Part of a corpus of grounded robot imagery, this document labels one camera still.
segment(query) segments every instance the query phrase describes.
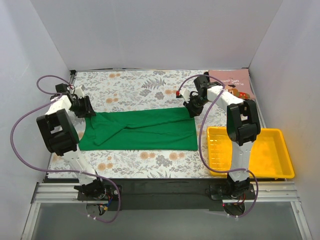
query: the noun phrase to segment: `white robotic arm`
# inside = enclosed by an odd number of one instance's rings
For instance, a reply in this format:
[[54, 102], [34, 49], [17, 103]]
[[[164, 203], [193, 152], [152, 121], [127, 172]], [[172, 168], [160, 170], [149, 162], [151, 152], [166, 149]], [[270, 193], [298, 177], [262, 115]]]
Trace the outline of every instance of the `white robotic arm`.
[[[96, 171], [82, 155], [78, 143], [79, 137], [68, 112], [74, 112], [78, 118], [95, 116], [88, 96], [84, 95], [83, 87], [77, 87], [73, 93], [66, 84], [55, 86], [57, 93], [62, 96], [54, 102], [45, 115], [36, 119], [39, 130], [47, 149], [61, 156], [72, 170], [96, 175]], [[76, 173], [80, 186], [77, 190], [88, 197], [103, 198], [106, 189], [101, 179], [95, 176]]]
[[[194, 84], [197, 95], [187, 89], [180, 91], [185, 101], [183, 105], [188, 109], [190, 117], [199, 116], [204, 104], [213, 102], [223, 90], [219, 83], [210, 82], [206, 76], [197, 77]], [[226, 129], [232, 141], [230, 170], [248, 169], [252, 146], [261, 131], [256, 103], [253, 100], [240, 99], [224, 90], [216, 104], [227, 113]], [[245, 170], [229, 172], [227, 180], [233, 195], [249, 188], [249, 173]]]

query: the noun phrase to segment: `yellow tray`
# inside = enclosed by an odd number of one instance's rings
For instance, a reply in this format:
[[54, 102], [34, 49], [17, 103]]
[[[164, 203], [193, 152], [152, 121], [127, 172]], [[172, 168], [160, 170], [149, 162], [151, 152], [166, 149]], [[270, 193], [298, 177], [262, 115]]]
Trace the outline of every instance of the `yellow tray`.
[[[232, 142], [226, 127], [207, 128], [208, 157], [212, 169], [229, 170], [232, 158]], [[292, 179], [294, 169], [282, 132], [275, 128], [261, 128], [253, 144], [249, 169], [257, 178]], [[227, 174], [215, 173], [213, 176], [226, 177]]]

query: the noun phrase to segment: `table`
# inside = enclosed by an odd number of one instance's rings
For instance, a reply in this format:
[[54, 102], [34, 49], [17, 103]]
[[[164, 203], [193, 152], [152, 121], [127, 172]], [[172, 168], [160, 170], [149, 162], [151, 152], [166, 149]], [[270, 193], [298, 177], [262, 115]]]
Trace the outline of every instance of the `table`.
[[[74, 85], [85, 86], [96, 112], [125, 112], [148, 109], [183, 107], [184, 100], [176, 98], [176, 90], [186, 78], [203, 74], [205, 70], [121, 70], [77, 72]], [[184, 85], [194, 89], [193, 80]], [[195, 117], [197, 135], [208, 109]], [[84, 134], [85, 121], [70, 116], [79, 138]], [[225, 126], [226, 113], [218, 106], [211, 109], [202, 132], [203, 156], [208, 159], [208, 126]], [[202, 164], [198, 151], [177, 150], [93, 150], [82, 151], [96, 172], [106, 178], [212, 178]], [[49, 169], [69, 169], [64, 160], [53, 154]], [[49, 173], [48, 179], [76, 178], [73, 173]]]

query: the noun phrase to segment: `white backdrop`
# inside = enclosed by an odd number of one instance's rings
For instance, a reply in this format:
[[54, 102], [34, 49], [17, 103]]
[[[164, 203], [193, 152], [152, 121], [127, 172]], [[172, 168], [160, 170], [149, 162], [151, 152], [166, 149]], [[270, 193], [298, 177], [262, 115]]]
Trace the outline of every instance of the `white backdrop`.
[[248, 67], [282, 0], [31, 0], [70, 70]]
[[[48, 103], [36, 81], [53, 74], [69, 78], [69, 71], [30, 1], [0, 0], [0, 239], [21, 238], [32, 196], [44, 173], [23, 165], [13, 153], [9, 136], [23, 114]], [[41, 86], [52, 92], [61, 81], [48, 79]], [[47, 168], [50, 152], [41, 137], [36, 118], [46, 109], [25, 118], [14, 140], [29, 163]]]
[[250, 65], [268, 128], [283, 131], [313, 239], [320, 239], [320, 2], [284, 0]]

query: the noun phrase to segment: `green towel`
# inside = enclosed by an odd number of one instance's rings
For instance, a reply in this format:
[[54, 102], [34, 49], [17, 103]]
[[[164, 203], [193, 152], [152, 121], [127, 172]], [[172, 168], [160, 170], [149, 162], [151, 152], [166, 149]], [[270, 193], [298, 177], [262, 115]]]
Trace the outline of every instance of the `green towel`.
[[195, 119], [184, 107], [97, 112], [85, 124], [82, 151], [198, 149]]

